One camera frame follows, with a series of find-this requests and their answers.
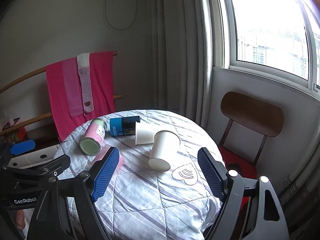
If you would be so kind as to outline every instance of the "pink label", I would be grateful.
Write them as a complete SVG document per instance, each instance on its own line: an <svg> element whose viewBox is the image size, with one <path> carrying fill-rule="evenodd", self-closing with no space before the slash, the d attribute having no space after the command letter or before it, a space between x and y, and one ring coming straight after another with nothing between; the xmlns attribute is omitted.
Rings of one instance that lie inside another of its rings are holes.
<svg viewBox="0 0 320 240"><path fill-rule="evenodd" d="M104 130L103 126L97 123L90 123L87 131L85 132L83 138L90 137L95 139L100 145L102 145L104 136L106 131Z"/></svg>

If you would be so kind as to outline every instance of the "blue box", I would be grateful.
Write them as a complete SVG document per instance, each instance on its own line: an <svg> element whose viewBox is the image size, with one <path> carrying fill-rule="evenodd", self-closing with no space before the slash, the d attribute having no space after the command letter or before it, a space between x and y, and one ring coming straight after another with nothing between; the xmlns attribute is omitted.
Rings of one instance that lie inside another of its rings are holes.
<svg viewBox="0 0 320 240"><path fill-rule="evenodd" d="M140 116L126 116L110 119L111 136L133 135L136 133L136 122L140 122Z"/></svg>

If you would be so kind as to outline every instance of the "wall outlet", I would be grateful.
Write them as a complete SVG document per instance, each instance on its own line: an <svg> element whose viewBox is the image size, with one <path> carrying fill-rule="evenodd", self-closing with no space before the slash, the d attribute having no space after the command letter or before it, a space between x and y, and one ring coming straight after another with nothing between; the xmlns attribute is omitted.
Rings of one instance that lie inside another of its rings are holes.
<svg viewBox="0 0 320 240"><path fill-rule="evenodd" d="M4 117L5 117L5 111L4 111L4 110L1 110L1 111L0 111L0 119L1 119L1 118L4 118Z"/></svg>

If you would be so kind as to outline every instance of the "screw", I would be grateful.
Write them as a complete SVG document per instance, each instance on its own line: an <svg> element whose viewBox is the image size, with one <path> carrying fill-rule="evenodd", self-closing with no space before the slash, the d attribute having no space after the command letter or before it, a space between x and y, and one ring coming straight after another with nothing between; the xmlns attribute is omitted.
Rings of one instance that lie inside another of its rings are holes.
<svg viewBox="0 0 320 240"><path fill-rule="evenodd" d="M56 177L50 177L49 179L48 179L48 181L50 182L50 183L52 183L52 182L55 182L56 181Z"/></svg>
<svg viewBox="0 0 320 240"><path fill-rule="evenodd" d="M260 179L264 183L267 183L269 181L269 179L266 176L261 176Z"/></svg>
<svg viewBox="0 0 320 240"><path fill-rule="evenodd" d="M81 177L84 177L84 178L85 178L85 177L87 177L88 175L89 175L89 172L88 172L88 171L81 171L81 172L80 172L80 176L81 176Z"/></svg>
<svg viewBox="0 0 320 240"><path fill-rule="evenodd" d="M236 176L238 176L238 172L236 172L235 170L230 170L230 171L228 171L228 173L229 173L229 175L230 175L231 177L236 177Z"/></svg>

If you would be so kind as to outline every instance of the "pink towel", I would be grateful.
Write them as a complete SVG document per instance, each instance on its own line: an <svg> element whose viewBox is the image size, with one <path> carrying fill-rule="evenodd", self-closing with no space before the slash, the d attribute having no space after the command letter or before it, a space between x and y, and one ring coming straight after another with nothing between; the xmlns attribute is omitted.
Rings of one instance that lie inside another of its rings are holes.
<svg viewBox="0 0 320 240"><path fill-rule="evenodd" d="M62 61L46 67L50 105L54 123L62 141L81 124L115 112L112 79L113 52L90 54L90 79L94 110L71 118L63 82Z"/></svg>
<svg viewBox="0 0 320 240"><path fill-rule="evenodd" d="M72 118L84 114L81 97L80 80L78 76L76 58L62 61L63 83L66 91L67 103Z"/></svg>

